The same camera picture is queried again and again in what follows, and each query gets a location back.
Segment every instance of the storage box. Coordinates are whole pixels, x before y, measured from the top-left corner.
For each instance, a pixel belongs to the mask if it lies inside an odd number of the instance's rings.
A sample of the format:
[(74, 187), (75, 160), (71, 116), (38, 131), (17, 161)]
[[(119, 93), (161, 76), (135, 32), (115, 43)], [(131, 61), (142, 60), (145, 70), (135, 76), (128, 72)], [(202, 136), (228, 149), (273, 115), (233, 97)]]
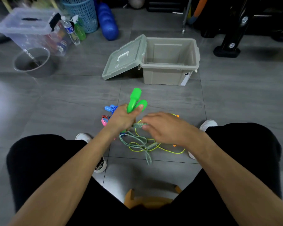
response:
[(60, 22), (52, 22), (55, 9), (15, 8), (0, 22), (0, 33), (22, 49), (46, 47), (52, 55), (65, 55), (71, 39)]
[(141, 35), (110, 55), (102, 77), (106, 80), (140, 65), (145, 84), (185, 86), (199, 60), (194, 39)]

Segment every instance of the sneaker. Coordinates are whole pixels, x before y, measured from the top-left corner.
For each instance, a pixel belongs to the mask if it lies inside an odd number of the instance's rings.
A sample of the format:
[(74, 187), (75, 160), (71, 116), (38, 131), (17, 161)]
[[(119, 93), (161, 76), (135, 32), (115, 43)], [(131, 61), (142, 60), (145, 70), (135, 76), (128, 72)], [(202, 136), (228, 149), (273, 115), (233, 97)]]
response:
[(98, 173), (98, 174), (102, 173), (106, 170), (106, 167), (107, 167), (106, 160), (104, 159), (104, 156), (102, 156), (101, 160), (99, 161), (99, 163), (95, 167), (94, 173)]
[[(89, 143), (92, 140), (92, 137), (89, 136), (86, 133), (79, 133), (76, 138), (76, 140), (84, 140), (86, 143)], [(99, 163), (97, 164), (97, 166), (95, 167), (94, 172), (95, 173), (102, 173), (106, 170), (107, 167), (107, 163), (106, 160), (104, 159), (104, 156), (102, 156), (101, 160), (99, 161)]]
[[(201, 126), (200, 126), (200, 130), (201, 131), (206, 131), (207, 129), (208, 129), (208, 127), (215, 127), (215, 126), (218, 126), (218, 124), (217, 124), (217, 122), (216, 121), (214, 121), (214, 120), (207, 120), (207, 121), (205, 121)], [(190, 152), (188, 152), (189, 153), (189, 156), (192, 158), (192, 159), (194, 159), (194, 160), (196, 160), (196, 158), (190, 153)]]
[(79, 133), (76, 138), (76, 140), (84, 140), (86, 143), (89, 143), (92, 140), (92, 137), (89, 136), (86, 133)]

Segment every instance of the forearm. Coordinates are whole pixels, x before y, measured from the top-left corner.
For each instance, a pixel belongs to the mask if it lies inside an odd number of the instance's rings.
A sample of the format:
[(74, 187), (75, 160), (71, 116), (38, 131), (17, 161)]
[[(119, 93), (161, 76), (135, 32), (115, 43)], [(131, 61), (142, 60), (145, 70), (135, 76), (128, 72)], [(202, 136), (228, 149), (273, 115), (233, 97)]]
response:
[(116, 135), (113, 127), (104, 127), (29, 197), (11, 225), (65, 225), (81, 200), (94, 168)]
[(283, 225), (283, 201), (203, 133), (187, 148), (199, 161), (239, 225)]

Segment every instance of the box lid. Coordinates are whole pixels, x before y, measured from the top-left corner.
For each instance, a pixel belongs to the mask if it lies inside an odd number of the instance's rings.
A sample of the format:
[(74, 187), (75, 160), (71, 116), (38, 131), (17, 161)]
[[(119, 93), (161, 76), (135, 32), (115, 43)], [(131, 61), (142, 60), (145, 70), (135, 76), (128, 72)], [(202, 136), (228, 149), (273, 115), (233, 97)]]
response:
[(46, 35), (57, 13), (56, 9), (15, 8), (0, 22), (0, 33)]
[(141, 64), (147, 48), (147, 37), (142, 34), (114, 51), (107, 61), (103, 79), (107, 80)]

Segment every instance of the blue plastic basket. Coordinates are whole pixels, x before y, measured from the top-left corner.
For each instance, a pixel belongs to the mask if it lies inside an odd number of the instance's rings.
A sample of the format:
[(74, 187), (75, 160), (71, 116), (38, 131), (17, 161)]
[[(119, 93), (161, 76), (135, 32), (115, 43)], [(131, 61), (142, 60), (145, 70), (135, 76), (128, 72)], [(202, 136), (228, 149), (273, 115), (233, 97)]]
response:
[(97, 14), (93, 0), (61, 0), (71, 16), (79, 15), (86, 33), (95, 32), (98, 29)]

